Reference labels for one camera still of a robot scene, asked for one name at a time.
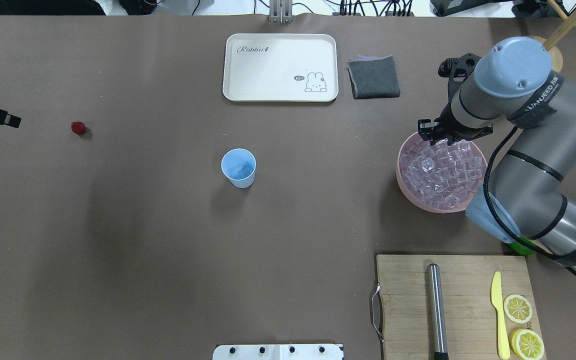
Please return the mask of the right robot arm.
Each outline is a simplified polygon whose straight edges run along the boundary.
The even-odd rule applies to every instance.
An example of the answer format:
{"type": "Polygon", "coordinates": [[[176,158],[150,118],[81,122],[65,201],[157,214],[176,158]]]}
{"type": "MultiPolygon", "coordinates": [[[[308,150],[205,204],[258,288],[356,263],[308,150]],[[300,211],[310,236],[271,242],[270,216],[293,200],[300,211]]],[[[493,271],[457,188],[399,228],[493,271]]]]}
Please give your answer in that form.
{"type": "Polygon", "coordinates": [[[541,244],[542,255],[576,276],[576,203],[558,192],[576,164],[576,82],[553,70],[541,42],[524,36],[446,65],[441,75],[462,82],[449,84],[439,117],[418,121],[424,141],[473,141],[491,134],[499,117],[521,131],[498,164],[489,162],[466,216],[505,243],[541,244]]]}

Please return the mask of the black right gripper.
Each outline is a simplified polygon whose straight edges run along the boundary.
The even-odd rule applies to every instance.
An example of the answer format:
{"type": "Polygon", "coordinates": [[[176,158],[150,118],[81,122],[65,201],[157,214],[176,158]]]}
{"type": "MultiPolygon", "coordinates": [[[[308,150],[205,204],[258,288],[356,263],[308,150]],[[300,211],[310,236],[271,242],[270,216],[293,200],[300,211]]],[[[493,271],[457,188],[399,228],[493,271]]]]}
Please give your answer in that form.
{"type": "Polygon", "coordinates": [[[448,144],[459,141],[473,141],[490,133],[494,117],[476,114],[462,103],[447,104],[437,120],[420,119],[417,132],[426,142],[446,140],[448,144]]]}

